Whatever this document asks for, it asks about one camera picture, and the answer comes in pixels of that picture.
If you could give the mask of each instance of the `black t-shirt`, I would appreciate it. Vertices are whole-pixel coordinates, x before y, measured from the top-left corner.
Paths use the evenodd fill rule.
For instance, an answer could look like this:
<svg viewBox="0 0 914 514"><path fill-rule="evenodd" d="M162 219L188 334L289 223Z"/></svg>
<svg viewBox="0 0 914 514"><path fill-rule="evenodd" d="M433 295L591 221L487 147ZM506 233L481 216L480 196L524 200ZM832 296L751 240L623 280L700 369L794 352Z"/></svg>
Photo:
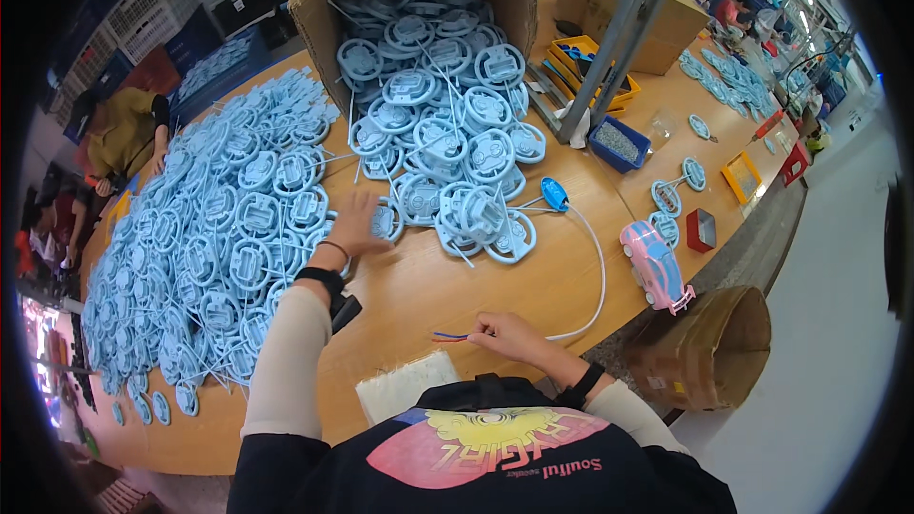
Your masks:
<svg viewBox="0 0 914 514"><path fill-rule="evenodd" d="M413 408L337 445L249 435L229 514L242 512L735 512L691 456L641 448L558 406Z"/></svg>

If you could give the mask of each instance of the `white cable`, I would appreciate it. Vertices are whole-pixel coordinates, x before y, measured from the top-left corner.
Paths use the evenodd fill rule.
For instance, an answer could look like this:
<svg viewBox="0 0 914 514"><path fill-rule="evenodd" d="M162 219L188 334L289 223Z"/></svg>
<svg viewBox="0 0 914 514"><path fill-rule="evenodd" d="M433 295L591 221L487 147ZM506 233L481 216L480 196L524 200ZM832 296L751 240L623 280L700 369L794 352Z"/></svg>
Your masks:
<svg viewBox="0 0 914 514"><path fill-rule="evenodd" d="M587 222L587 219L584 218L580 212L577 212L577 209L568 204L568 209L574 211L577 214L577 218L584 223L584 226L587 227L590 237L593 238L593 244L597 246L597 257L600 258L600 303L597 304L597 311L593 314L593 317L587 322L587 325L578 329L576 331L571 331L567 334L559 334L557 336L547 336L546 339L549 341L555 341L557 339L565 339L566 337L577 336L579 333L587 331L587 329L593 325L593 322L597 321L597 317L600 316L600 311L603 309L603 299L606 297L606 263L603 261L603 251L600 248L600 241L597 240L597 235L594 234L593 229L590 228L590 223Z"/></svg>

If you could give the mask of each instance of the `red stool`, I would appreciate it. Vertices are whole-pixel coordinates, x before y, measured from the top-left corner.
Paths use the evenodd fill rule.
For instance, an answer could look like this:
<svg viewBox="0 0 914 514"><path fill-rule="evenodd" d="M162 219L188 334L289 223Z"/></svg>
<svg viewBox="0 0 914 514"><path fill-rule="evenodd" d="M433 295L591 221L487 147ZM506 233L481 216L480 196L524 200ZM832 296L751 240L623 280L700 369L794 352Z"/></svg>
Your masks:
<svg viewBox="0 0 914 514"><path fill-rule="evenodd" d="M781 173L784 176L784 186L786 187L797 178L802 177L806 172L806 167L809 166L811 161L809 151L806 150L803 143L798 141L794 145L794 150L791 151L791 154L787 156L787 160L785 160L784 164L781 166Z"/></svg>

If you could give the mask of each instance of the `pile of plastic parts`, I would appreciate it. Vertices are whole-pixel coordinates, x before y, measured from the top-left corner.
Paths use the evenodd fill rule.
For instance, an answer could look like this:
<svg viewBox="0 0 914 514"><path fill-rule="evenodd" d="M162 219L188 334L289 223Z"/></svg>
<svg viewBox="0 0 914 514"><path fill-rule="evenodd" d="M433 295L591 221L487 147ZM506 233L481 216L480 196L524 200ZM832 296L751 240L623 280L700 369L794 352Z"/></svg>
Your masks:
<svg viewBox="0 0 914 514"><path fill-rule="evenodd" d="M177 91L178 99L193 96L201 87L212 82L236 63L244 60L250 50L250 34L239 36L222 44L217 51L197 62L184 76Z"/></svg>
<svg viewBox="0 0 914 514"><path fill-rule="evenodd" d="M359 171L387 179L386 206L405 225L434 227L445 252L486 250L513 264L536 244L508 207L527 180L519 163L546 156L546 136L519 119L529 98L523 54L484 0L337 0L337 51L352 91L349 145ZM386 218L393 218L393 212ZM394 238L399 225L376 223Z"/></svg>
<svg viewBox="0 0 914 514"><path fill-rule="evenodd" d="M691 157L683 159L681 177L673 180L658 179L651 185L651 197L658 210L652 212L647 221L654 225L657 233L670 248L679 245L679 225L676 224L676 218L682 213L683 203L676 187L683 181L694 190L701 191L707 186L705 169Z"/></svg>
<svg viewBox="0 0 914 514"><path fill-rule="evenodd" d="M706 48L702 49L701 55L721 77L711 74L711 71L688 50L679 54L679 67L682 68L683 74L698 80L698 83L717 98L717 101L727 104L744 118L748 118L751 112L752 118L760 123L774 115L777 109L759 74L739 63L733 56L721 58Z"/></svg>
<svg viewBox="0 0 914 514"><path fill-rule="evenodd" d="M127 382L145 424L169 422L164 396L144 400L156 366L187 415L207 375L248 385L282 291L333 226L320 144L339 110L310 72L271 79L176 136L89 276L89 365L109 395Z"/></svg>

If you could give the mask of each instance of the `white floor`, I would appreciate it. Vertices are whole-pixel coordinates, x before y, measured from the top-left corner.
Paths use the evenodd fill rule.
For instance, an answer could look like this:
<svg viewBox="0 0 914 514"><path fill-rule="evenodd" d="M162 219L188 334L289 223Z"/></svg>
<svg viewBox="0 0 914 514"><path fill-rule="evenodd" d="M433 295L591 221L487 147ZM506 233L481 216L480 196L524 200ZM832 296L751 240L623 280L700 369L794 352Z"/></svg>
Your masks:
<svg viewBox="0 0 914 514"><path fill-rule="evenodd" d="M771 358L747 402L686 413L672 427L730 486L742 514L824 508L885 392L898 333L886 312L885 182L898 164L885 129L867 133L836 172L811 184L768 297Z"/></svg>

